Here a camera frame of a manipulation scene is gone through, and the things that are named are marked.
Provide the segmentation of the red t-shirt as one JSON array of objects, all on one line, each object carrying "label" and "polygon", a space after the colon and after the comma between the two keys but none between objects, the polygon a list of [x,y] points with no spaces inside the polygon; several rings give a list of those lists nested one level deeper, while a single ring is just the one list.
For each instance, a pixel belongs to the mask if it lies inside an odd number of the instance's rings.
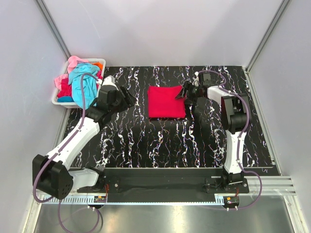
[{"label": "red t-shirt", "polygon": [[148,95],[149,118],[184,118],[186,116],[184,99],[176,99],[182,86],[150,86]]}]

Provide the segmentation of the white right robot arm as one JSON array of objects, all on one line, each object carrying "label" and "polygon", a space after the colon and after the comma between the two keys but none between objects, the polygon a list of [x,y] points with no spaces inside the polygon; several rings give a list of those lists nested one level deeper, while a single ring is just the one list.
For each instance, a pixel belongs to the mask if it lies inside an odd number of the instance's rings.
[{"label": "white right robot arm", "polygon": [[175,97],[194,105],[198,98],[213,100],[221,106],[221,123],[226,132],[226,159],[219,185],[225,192],[232,192],[243,185],[243,146],[250,124],[248,97],[226,90],[225,77],[212,70],[195,72],[193,81],[186,81]]}]

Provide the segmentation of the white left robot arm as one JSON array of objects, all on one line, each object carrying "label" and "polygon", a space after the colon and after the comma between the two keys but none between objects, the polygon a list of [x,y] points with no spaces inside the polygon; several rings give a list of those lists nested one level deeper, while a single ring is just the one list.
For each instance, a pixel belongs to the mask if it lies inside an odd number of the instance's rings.
[{"label": "white left robot arm", "polygon": [[105,180],[94,168],[70,171],[70,166],[84,146],[108,124],[112,116],[133,107],[136,98],[123,86],[107,83],[98,97],[83,111],[76,127],[47,155],[38,154],[32,161],[33,196],[37,190],[52,198],[64,199],[71,191],[89,187],[104,189]]}]

